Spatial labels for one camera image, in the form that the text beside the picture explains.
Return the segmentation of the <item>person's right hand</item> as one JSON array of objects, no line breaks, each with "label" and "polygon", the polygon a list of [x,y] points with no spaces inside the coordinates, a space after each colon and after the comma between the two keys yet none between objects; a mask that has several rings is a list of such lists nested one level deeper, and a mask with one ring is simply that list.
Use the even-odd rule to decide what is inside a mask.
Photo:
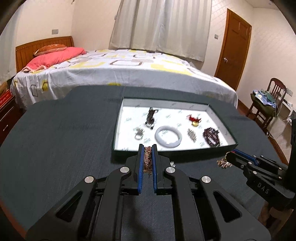
[{"label": "person's right hand", "polygon": [[271,237],[274,238],[286,224],[292,213],[293,209],[279,211],[265,201],[260,211],[258,221],[268,229]]}]

